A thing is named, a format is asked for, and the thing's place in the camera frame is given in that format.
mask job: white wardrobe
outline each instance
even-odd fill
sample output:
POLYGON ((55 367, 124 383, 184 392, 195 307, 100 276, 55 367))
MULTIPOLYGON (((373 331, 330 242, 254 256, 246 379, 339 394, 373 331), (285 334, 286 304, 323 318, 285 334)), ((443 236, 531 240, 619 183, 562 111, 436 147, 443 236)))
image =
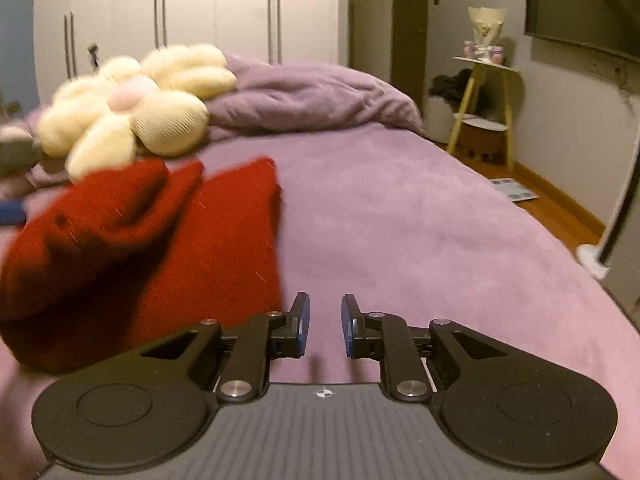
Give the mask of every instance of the white wardrobe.
POLYGON ((212 43, 227 54, 271 63, 346 62, 345 0, 34 0, 40 101, 98 58, 141 59, 167 44, 212 43))

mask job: blue object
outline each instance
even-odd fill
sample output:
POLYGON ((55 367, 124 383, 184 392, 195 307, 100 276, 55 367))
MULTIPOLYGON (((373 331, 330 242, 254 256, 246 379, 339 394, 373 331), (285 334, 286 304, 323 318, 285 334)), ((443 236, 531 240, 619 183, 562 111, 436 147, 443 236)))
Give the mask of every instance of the blue object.
POLYGON ((20 200, 0 201, 0 226, 21 225, 27 221, 27 213, 20 200))
POLYGON ((298 349, 300 355, 305 354, 306 336, 309 333, 309 317, 311 309, 309 304, 309 295, 306 295, 305 303, 302 305, 302 313, 300 313, 300 322, 298 323, 298 349))
POLYGON ((342 318, 342 333, 344 334, 344 345, 347 349, 347 357, 353 356, 353 329, 351 323, 353 320, 349 314, 349 308, 347 302, 342 298, 342 309, 340 312, 342 318))

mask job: red cloth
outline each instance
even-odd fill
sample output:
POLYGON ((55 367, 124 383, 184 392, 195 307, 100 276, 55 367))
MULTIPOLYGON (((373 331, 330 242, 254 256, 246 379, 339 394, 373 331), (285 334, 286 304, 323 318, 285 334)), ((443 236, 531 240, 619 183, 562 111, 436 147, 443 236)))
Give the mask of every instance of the red cloth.
POLYGON ((18 361, 68 372, 201 319, 280 309, 273 162, 201 172, 148 160, 93 174, 27 224, 0 279, 18 361))

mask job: wall-mounted tv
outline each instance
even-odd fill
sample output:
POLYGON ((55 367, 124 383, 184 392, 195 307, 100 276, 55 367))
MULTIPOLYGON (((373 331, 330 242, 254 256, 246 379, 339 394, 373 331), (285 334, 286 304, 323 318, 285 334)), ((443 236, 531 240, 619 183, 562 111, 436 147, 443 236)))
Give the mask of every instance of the wall-mounted tv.
POLYGON ((525 34, 640 62, 640 0, 527 0, 525 34))

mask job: ridged gray surface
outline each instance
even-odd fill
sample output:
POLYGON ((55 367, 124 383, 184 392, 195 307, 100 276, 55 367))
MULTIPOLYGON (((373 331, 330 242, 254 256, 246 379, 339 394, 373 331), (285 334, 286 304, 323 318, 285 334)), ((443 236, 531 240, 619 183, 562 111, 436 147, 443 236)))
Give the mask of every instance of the ridged gray surface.
MULTIPOLYGON (((50 468, 49 480, 95 479, 50 468)), ((113 480, 597 480, 571 472, 506 471, 449 441, 431 412, 387 399, 377 384, 272 384, 257 402, 226 406, 179 456, 113 480), (326 390, 331 394, 322 394, 326 390)))

